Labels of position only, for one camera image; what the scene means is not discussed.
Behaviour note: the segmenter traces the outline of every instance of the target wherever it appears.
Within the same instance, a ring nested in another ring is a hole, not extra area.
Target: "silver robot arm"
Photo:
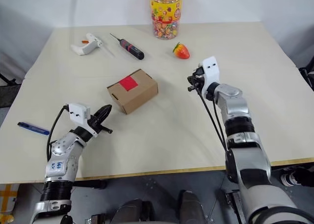
[[[261,140],[254,130],[242,91],[217,83],[219,68],[215,57],[203,61],[192,76],[189,91],[196,90],[221,110],[226,139],[226,169],[230,181],[239,185],[248,223],[274,224],[282,221],[310,223],[289,196],[270,182],[271,166]]]
[[[86,143],[102,131],[112,133],[101,125],[111,111],[111,105],[105,105],[94,115],[89,107],[71,103],[65,106],[70,119],[77,128],[70,130],[63,138],[52,143],[51,157],[46,165],[46,175],[40,202],[36,203],[31,224],[72,224],[71,189],[75,181],[79,157]]]

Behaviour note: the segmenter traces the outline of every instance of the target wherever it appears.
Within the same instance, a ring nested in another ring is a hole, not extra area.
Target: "white tabletop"
[[[87,32],[107,43],[114,56],[101,49],[73,53],[70,44],[79,44]],[[123,50],[109,32],[141,49],[144,60]],[[179,41],[189,48],[190,59],[172,54]],[[179,36],[168,41],[153,37],[147,25],[60,28],[27,73],[0,128],[0,183],[43,180],[47,136],[17,122],[50,129],[70,102],[89,105],[91,113],[113,105],[104,123],[113,133],[101,132],[89,142],[78,179],[223,169],[224,151],[210,119],[196,92],[187,91],[186,77],[212,55],[221,82],[243,91],[270,161],[314,161],[314,94],[261,23],[181,25]],[[159,94],[125,115],[106,87],[139,68],[158,82]],[[52,139],[72,128],[64,113]]]

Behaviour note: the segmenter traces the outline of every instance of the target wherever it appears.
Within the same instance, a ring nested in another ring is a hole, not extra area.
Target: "candy jar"
[[[177,36],[182,0],[151,0],[154,36],[172,39]]]

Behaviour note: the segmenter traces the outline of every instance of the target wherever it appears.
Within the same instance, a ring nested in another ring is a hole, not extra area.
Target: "blue pen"
[[[24,123],[24,122],[18,122],[18,126],[26,128],[28,130],[31,130],[33,132],[38,132],[38,133],[44,134],[44,135],[49,135],[49,133],[50,133],[48,130],[45,130],[43,128],[39,128],[37,126],[30,125],[30,124]]]

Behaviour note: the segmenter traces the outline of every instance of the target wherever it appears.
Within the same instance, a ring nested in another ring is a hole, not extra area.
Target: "strawberry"
[[[181,59],[188,59],[190,57],[190,53],[188,52],[186,46],[180,44],[180,42],[175,46],[172,52],[175,56]]]

